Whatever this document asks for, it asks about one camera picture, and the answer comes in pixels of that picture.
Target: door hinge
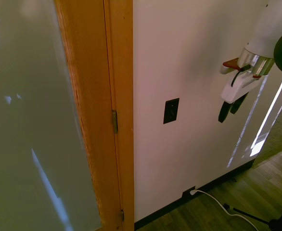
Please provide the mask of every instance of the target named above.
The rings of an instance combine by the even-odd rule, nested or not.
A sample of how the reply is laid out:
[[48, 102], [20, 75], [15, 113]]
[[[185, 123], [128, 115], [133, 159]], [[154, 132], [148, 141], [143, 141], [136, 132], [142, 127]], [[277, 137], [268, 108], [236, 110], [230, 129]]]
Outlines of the door hinge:
[[121, 217], [122, 217], [122, 221], [124, 221], [125, 217], [124, 217], [124, 210], [121, 209]]
[[113, 118], [113, 131], [115, 134], [118, 132], [118, 127], [117, 127], [117, 113], [116, 110], [112, 110], [112, 118]]

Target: white cable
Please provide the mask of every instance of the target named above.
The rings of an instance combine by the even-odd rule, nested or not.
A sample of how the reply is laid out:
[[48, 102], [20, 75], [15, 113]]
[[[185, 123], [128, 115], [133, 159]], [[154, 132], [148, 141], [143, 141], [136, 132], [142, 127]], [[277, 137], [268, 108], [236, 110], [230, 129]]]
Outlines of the white cable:
[[248, 221], [249, 222], [249, 224], [250, 225], [252, 225], [255, 229], [256, 229], [256, 231], [258, 231], [258, 229], [256, 228], [256, 226], [254, 225], [254, 224], [252, 224], [252, 222], [251, 221], [249, 221], [247, 218], [245, 218], [245, 217], [243, 217], [242, 215], [238, 215], [238, 214], [230, 214], [230, 213], [228, 213], [228, 211], [223, 207], [223, 205], [222, 204], [220, 204], [220, 202], [215, 198], [215, 197], [213, 197], [213, 196], [211, 196], [211, 195], [209, 195], [208, 193], [205, 193], [204, 191], [200, 191], [200, 190], [191, 190], [190, 191], [190, 194], [191, 195], [194, 195], [195, 194], [195, 192], [200, 192], [200, 193], [204, 193], [204, 194], [206, 194], [206, 195], [208, 195], [208, 196], [210, 196], [211, 198], [213, 198], [219, 205], [220, 205], [220, 207], [229, 215], [229, 216], [236, 216], [236, 217], [240, 217], [240, 218], [242, 218], [242, 219], [244, 219], [244, 220], [246, 220], [246, 221]]

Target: black outlet plate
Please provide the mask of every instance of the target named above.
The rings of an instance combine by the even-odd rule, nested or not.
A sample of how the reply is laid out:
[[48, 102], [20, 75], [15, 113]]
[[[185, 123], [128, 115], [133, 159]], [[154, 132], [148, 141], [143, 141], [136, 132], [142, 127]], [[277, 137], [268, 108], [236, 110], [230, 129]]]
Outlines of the black outlet plate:
[[164, 124], [170, 123], [176, 120], [178, 115], [179, 98], [166, 101]]

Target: power cord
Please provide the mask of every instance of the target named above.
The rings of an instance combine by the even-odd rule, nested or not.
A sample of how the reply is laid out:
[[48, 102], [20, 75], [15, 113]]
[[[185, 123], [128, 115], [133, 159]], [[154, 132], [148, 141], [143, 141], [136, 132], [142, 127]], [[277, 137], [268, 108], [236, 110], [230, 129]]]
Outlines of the power cord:
[[232, 80], [231, 87], [233, 87], [233, 84], [234, 84], [236, 78], [238, 77], [238, 75], [243, 71], [249, 70], [250, 68], [251, 68], [251, 65], [247, 64], [246, 66], [243, 66], [241, 69], [239, 69], [239, 71], [237, 72], [237, 74], [235, 75], [235, 77]]
[[191, 190], [191, 191], [190, 191], [190, 194], [191, 194], [191, 195], [195, 195], [196, 192], [204, 193], [204, 194], [210, 196], [211, 198], [213, 198], [213, 199], [220, 205], [220, 207], [226, 212], [226, 214], [228, 214], [229, 216], [233, 216], [233, 217], [240, 217], [240, 218], [242, 218], [242, 219], [248, 221], [249, 224], [251, 224], [251, 225], [256, 229], [256, 231], [258, 231], [258, 229], [256, 228], [256, 226], [255, 226], [254, 224], [252, 224], [252, 222], [249, 221], [247, 218], [243, 217], [242, 215], [230, 214], [230, 213], [228, 213], [228, 211], [223, 207], [223, 205], [222, 205], [215, 197], [209, 195], [208, 193], [205, 193], [204, 191], [201, 191], [201, 190]]

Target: red accent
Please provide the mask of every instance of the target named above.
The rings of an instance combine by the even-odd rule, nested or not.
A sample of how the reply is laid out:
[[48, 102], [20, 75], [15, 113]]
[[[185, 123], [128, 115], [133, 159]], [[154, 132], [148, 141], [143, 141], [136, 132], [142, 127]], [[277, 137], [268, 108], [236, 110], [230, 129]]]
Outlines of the red accent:
[[238, 58], [232, 59], [232, 60], [224, 62], [222, 65], [239, 71], [241, 68], [237, 65], [237, 61], [238, 61]]

